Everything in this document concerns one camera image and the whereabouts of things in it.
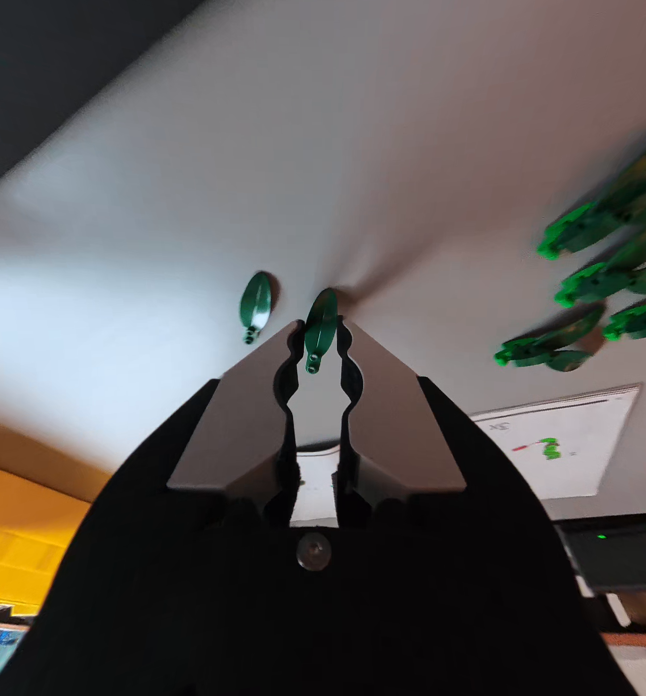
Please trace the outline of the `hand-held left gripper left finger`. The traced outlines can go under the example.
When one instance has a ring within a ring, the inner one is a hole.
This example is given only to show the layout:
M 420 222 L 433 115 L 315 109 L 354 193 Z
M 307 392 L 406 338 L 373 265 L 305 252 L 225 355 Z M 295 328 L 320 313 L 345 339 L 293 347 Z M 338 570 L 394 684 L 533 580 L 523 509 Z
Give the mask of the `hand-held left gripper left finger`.
M 288 402 L 299 387 L 304 322 L 294 320 L 227 370 L 167 487 L 246 499 L 275 527 L 290 524 L 301 472 Z

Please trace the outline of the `dark green lego leaf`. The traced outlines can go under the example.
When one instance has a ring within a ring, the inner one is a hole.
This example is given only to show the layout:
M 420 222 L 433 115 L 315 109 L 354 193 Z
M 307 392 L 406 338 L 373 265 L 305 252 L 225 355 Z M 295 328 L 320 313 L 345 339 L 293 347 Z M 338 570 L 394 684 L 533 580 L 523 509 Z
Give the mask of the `dark green lego leaf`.
M 317 374 L 322 358 L 330 349 L 337 330 L 337 295 L 334 289 L 321 291 L 310 308 L 305 324 L 305 370 Z
M 265 328 L 272 309 L 272 286 L 266 272 L 256 273 L 248 282 L 239 304 L 243 342 L 252 345 Z

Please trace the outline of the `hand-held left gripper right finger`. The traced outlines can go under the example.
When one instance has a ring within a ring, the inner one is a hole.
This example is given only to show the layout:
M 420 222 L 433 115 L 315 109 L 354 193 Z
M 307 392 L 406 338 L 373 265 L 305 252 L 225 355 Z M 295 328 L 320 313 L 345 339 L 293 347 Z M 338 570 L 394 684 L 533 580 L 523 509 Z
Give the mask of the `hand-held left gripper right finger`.
M 459 494 L 466 480 L 417 373 L 352 320 L 337 317 L 342 415 L 335 510 L 339 527 L 365 527 L 386 500 Z

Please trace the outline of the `yellow plastic bin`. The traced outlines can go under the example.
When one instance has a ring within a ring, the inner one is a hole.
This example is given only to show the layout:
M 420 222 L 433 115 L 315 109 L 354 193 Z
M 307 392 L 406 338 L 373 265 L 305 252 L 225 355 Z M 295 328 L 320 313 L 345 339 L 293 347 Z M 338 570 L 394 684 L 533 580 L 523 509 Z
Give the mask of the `yellow plastic bin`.
M 39 613 L 110 474 L 0 424 L 0 607 Z

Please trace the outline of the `black box with green lights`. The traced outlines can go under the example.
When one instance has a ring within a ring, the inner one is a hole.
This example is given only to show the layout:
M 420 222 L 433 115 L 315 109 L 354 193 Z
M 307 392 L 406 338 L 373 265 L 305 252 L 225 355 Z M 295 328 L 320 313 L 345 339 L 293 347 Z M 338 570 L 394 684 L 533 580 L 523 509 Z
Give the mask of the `black box with green lights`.
M 562 519 L 554 526 L 595 593 L 646 592 L 646 513 Z

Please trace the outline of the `open lego instruction booklet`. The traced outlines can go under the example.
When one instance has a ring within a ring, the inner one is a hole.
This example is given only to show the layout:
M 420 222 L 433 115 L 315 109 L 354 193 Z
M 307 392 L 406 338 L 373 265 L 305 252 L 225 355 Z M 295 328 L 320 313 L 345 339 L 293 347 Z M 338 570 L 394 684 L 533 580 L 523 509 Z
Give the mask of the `open lego instruction booklet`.
M 639 384 L 470 414 L 540 500 L 596 496 Z

